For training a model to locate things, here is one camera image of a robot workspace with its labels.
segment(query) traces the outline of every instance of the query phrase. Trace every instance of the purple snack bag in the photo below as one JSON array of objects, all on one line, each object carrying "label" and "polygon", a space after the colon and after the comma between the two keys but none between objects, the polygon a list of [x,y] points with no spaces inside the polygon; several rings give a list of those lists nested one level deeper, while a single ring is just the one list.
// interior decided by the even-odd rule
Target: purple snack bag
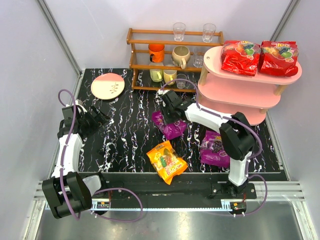
[{"label": "purple snack bag", "polygon": [[168,140],[182,136],[184,130],[187,128],[187,124],[182,120],[165,125],[161,111],[152,113],[151,119]]},{"label": "purple snack bag", "polygon": [[205,131],[205,137],[200,147],[201,163],[229,168],[230,157],[224,150],[221,136],[215,131]]}]

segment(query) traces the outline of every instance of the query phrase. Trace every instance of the gray wall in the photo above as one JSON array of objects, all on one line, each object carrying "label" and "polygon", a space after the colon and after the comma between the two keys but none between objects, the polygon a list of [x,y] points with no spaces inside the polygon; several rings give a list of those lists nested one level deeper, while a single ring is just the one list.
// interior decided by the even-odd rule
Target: gray wall
[{"label": "gray wall", "polygon": [[290,176],[301,183],[320,236],[320,1],[301,1],[279,41],[297,41],[302,76],[269,111]]},{"label": "gray wall", "polygon": [[225,39],[268,40],[290,0],[46,0],[81,68],[128,68],[129,28],[187,31],[214,23]]},{"label": "gray wall", "polygon": [[18,240],[57,146],[57,93],[76,75],[36,1],[2,0],[0,33],[0,239]]}]

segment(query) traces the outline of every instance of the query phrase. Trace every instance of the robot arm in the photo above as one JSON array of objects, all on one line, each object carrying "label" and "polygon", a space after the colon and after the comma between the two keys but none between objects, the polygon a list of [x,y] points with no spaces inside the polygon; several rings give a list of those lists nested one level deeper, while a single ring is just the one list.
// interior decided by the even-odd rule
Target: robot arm
[{"label": "robot arm", "polygon": [[252,155],[255,145],[255,138],[243,126],[227,120],[223,117],[233,118],[250,127],[246,117],[237,112],[234,115],[214,111],[200,105],[202,109],[207,109],[219,116],[200,110],[194,100],[182,101],[180,97],[170,90],[162,96],[165,106],[161,108],[165,124],[174,123],[179,119],[199,123],[208,127],[221,135],[225,152],[230,156],[229,181],[235,187],[241,187],[247,182],[246,164]]},{"label": "robot arm", "polygon": [[[43,181],[42,190],[50,206],[53,216],[56,219],[70,215],[66,200],[62,195],[60,184],[60,159],[63,154],[66,139],[73,121],[73,105],[62,109],[64,120],[60,122],[59,132],[59,154],[58,163],[51,175],[51,178]],[[92,196],[102,187],[101,174],[92,175],[82,179],[77,173],[80,151],[83,140],[92,136],[110,118],[104,115],[96,107],[91,106],[87,111],[79,100],[76,100],[76,118],[68,145],[65,148],[63,163],[63,183],[68,195],[68,200],[75,213],[88,210],[92,207]]]}]

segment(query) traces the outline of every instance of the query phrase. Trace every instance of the pink shelf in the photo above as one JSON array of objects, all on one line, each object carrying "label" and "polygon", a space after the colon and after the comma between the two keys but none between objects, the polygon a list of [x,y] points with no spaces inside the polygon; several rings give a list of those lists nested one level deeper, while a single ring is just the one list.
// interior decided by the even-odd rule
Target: pink shelf
[{"label": "pink shelf", "polygon": [[245,115],[248,122],[252,126],[262,123],[266,118],[266,113],[261,114],[259,112],[259,108],[214,102],[210,101],[205,96],[201,96],[199,103],[207,108],[225,114],[235,114],[236,112],[241,112]]},{"label": "pink shelf", "polygon": [[274,95],[274,84],[226,79],[211,73],[198,88],[211,101],[260,109],[274,107],[281,98]]},{"label": "pink shelf", "polygon": [[220,78],[236,79],[236,80],[265,83],[265,84],[288,85],[297,81],[302,74],[302,68],[298,62],[296,63],[296,66],[298,67],[298,73],[290,77],[270,76],[270,75],[261,74],[258,71],[256,72],[255,76],[245,76],[245,75],[235,74],[235,73],[221,69],[221,60],[220,60],[221,50],[222,50],[222,46],[216,46],[216,47],[210,48],[204,54],[205,68],[210,73]]}]

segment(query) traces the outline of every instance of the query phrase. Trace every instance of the white plate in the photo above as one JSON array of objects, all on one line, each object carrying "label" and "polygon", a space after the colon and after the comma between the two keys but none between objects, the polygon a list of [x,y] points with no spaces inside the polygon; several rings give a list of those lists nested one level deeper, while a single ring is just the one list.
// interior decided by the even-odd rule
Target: white plate
[{"label": "white plate", "polygon": [[102,100],[118,97],[125,89],[124,79],[115,73],[106,73],[98,76],[91,84],[92,94]]}]

